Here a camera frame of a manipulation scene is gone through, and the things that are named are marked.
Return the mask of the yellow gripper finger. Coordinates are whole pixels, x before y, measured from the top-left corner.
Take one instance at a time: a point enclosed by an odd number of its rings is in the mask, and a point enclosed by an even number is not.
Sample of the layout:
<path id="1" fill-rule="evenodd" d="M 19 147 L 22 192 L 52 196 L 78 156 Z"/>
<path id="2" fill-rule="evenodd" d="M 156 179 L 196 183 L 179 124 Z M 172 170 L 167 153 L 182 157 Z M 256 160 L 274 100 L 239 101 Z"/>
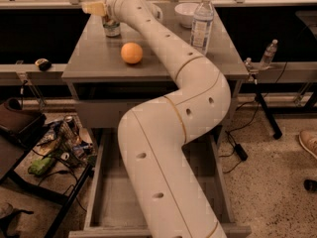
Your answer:
<path id="1" fill-rule="evenodd" d="M 106 5 L 103 1 L 84 2 L 82 10 L 86 14 L 97 15 L 104 17 L 107 15 Z"/>

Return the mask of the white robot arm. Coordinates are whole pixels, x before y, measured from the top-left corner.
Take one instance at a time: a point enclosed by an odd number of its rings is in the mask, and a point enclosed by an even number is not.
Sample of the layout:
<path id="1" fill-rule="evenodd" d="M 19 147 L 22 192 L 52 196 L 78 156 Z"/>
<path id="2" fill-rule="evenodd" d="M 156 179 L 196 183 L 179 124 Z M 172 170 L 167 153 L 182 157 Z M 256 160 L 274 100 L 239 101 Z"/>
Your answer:
<path id="1" fill-rule="evenodd" d="M 146 0 L 86 2 L 84 12 L 138 31 L 177 86 L 127 111 L 122 159 L 153 238 L 227 238 L 182 148 L 226 116 L 231 91 L 218 67 L 157 19 Z"/>

